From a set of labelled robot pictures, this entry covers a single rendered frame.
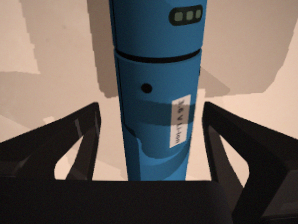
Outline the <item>blue electric screwdriver barrel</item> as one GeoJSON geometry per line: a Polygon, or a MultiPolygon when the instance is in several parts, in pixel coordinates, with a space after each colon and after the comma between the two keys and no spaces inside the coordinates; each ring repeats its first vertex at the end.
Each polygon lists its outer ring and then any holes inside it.
{"type": "Polygon", "coordinates": [[[207,0],[109,0],[128,181],[186,180],[207,0]]]}

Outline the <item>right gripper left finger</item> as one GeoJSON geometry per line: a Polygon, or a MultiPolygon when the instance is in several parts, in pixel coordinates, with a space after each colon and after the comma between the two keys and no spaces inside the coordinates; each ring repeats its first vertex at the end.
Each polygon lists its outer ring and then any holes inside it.
{"type": "Polygon", "coordinates": [[[92,180],[101,129],[98,102],[0,143],[0,174],[56,179],[57,162],[83,136],[66,180],[92,180]]]}

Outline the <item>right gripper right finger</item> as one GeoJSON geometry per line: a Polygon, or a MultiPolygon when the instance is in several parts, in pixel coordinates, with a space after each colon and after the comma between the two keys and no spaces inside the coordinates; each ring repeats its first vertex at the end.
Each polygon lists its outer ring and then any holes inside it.
{"type": "Polygon", "coordinates": [[[234,224],[298,215],[298,139],[210,101],[204,102],[202,128],[211,180],[223,186],[234,224]],[[244,187],[220,135],[248,164],[244,187]]]}

